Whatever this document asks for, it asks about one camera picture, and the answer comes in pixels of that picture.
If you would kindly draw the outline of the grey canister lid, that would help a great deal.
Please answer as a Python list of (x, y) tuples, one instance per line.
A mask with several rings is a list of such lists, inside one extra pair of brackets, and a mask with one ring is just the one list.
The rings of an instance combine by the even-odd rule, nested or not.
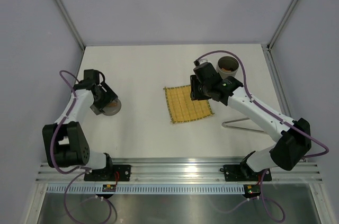
[(121, 101), (117, 98), (103, 109), (103, 114), (106, 116), (116, 115), (121, 110), (121, 107)]

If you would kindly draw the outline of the bamboo woven tray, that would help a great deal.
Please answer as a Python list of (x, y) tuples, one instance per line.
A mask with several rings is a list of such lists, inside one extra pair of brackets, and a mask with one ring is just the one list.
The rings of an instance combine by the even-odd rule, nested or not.
[(173, 124), (202, 120), (214, 115), (208, 100), (191, 100), (191, 86), (164, 87), (170, 120)]

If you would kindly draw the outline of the orange salmon slice toy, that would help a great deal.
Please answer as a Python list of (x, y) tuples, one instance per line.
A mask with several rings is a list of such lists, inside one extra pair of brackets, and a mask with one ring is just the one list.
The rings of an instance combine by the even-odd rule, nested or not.
[(224, 72), (227, 72), (227, 73), (231, 73), (231, 72), (233, 72), (233, 70), (232, 70), (232, 69), (225, 69), (225, 68), (222, 68), (222, 71), (224, 71)]

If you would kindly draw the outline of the grey metal lunch canister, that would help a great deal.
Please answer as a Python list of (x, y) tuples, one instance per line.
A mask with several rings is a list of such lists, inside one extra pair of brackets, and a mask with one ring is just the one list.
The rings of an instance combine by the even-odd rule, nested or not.
[[(231, 73), (224, 72), (222, 71), (222, 68), (232, 69), (233, 72)], [(216, 65), (216, 70), (220, 74), (222, 79), (225, 79), (228, 76), (235, 77), (238, 69), (239, 69), (238, 61), (234, 57), (231, 57), (231, 56), (221, 57), (218, 60), (217, 65)]]

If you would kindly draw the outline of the stainless steel tongs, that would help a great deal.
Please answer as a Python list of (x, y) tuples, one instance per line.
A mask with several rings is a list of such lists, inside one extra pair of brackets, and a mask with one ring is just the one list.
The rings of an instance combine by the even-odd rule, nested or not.
[(240, 130), (248, 130), (252, 132), (265, 133), (265, 131), (261, 127), (259, 127), (257, 124), (255, 124), (252, 120), (250, 120), (247, 117), (224, 121), (222, 122), (221, 125), (224, 128), (234, 128)]

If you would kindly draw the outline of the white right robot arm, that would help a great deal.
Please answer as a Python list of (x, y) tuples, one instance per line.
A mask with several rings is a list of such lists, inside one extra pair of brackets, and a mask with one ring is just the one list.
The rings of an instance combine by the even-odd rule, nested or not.
[(307, 120), (295, 120), (258, 101), (236, 78), (221, 78), (209, 62), (196, 66), (193, 71), (190, 76), (192, 100), (221, 102), (252, 120), (275, 142), (272, 147), (251, 152), (240, 162), (243, 178), (252, 180), (272, 167), (291, 171), (311, 149)]

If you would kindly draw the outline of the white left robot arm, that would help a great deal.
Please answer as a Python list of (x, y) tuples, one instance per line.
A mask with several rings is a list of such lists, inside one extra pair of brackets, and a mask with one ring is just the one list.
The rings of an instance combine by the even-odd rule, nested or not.
[(76, 80), (70, 90), (71, 97), (63, 113), (42, 129), (48, 165), (61, 174), (82, 169), (86, 181), (116, 178), (110, 155), (90, 150), (82, 123), (89, 111), (97, 116), (116, 115), (121, 110), (121, 101), (106, 83), (104, 74), (95, 69), (85, 70), (83, 79)]

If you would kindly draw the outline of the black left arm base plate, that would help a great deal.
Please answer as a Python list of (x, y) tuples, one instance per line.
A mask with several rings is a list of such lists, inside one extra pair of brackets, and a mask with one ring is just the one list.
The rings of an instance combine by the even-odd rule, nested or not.
[(116, 165), (103, 169), (92, 170), (91, 173), (84, 175), (84, 181), (87, 182), (128, 182), (130, 181), (131, 165)]

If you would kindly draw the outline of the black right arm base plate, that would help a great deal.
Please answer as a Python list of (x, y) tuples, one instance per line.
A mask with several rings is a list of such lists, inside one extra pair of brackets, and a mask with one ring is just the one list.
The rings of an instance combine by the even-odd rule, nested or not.
[(254, 172), (241, 164), (223, 165), (219, 171), (223, 173), (226, 182), (259, 182), (263, 174), (263, 181), (272, 181), (270, 170)]

